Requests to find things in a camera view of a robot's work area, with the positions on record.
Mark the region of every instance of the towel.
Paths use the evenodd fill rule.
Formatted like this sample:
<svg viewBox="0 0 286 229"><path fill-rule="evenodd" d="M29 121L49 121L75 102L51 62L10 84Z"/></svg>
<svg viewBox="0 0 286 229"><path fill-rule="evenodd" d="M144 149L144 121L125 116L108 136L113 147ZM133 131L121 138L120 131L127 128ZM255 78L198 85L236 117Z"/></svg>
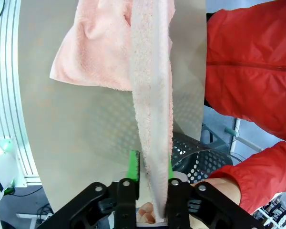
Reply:
<svg viewBox="0 0 286 229"><path fill-rule="evenodd" d="M174 0L79 0L50 77L133 92L156 221L164 218L173 100L168 26Z"/></svg>

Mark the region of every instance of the table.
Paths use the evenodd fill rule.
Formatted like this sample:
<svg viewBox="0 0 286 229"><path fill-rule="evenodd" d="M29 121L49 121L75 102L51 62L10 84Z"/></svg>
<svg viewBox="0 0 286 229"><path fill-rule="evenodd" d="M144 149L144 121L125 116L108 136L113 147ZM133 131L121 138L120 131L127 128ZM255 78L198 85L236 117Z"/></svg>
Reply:
<svg viewBox="0 0 286 229"><path fill-rule="evenodd" d="M75 86L49 78L77 1L22 0L18 69L26 131L54 211L90 183L109 185L140 150L130 92ZM200 139L206 59L205 1L176 1L171 23L174 130ZM142 176L138 205L150 201Z"/></svg>

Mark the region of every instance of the gray floor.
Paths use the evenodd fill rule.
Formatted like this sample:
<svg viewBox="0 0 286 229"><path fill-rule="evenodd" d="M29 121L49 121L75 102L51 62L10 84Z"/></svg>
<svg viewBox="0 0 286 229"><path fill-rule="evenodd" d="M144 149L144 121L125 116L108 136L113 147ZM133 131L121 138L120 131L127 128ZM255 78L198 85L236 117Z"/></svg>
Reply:
<svg viewBox="0 0 286 229"><path fill-rule="evenodd" d="M207 0L208 12L215 12L221 8L235 9L240 7L249 7L265 0ZM206 107L204 110L204 123L217 135L219 135L227 144L230 143L231 137L224 132L226 126L230 128L234 125L232 117L223 116L213 109ZM253 141L261 147L269 147L275 144L279 139L267 134L253 123L246 121L241 122L240 134L242 137ZM248 149L241 143L237 143L235 152L248 158L254 151ZM39 187L18 188L17 195L25 195L37 190ZM9 222L16 229L28 229L30 221L19 219L16 213L35 214L37 210L48 203L46 195L42 190L27 197L5 196L0 202L0 217L2 220Z"/></svg>

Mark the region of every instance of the screw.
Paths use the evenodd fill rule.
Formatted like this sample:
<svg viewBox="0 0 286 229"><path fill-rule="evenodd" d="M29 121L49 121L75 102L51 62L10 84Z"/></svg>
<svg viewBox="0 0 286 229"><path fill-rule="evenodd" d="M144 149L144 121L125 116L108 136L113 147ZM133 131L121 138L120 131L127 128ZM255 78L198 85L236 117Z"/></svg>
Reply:
<svg viewBox="0 0 286 229"><path fill-rule="evenodd" d="M98 186L98 187L95 188L95 191L97 191L97 192L100 192L102 190L103 190L103 188L101 186Z"/></svg>
<svg viewBox="0 0 286 229"><path fill-rule="evenodd" d="M204 185L199 186L198 189L200 191L206 191L206 187Z"/></svg>
<svg viewBox="0 0 286 229"><path fill-rule="evenodd" d="M177 185L179 185L179 182L178 182L178 180L172 180L171 184L174 186L177 186Z"/></svg>
<svg viewBox="0 0 286 229"><path fill-rule="evenodd" d="M129 181L124 181L124 182L123 182L123 185L124 185L124 186L129 186L130 183L129 183Z"/></svg>

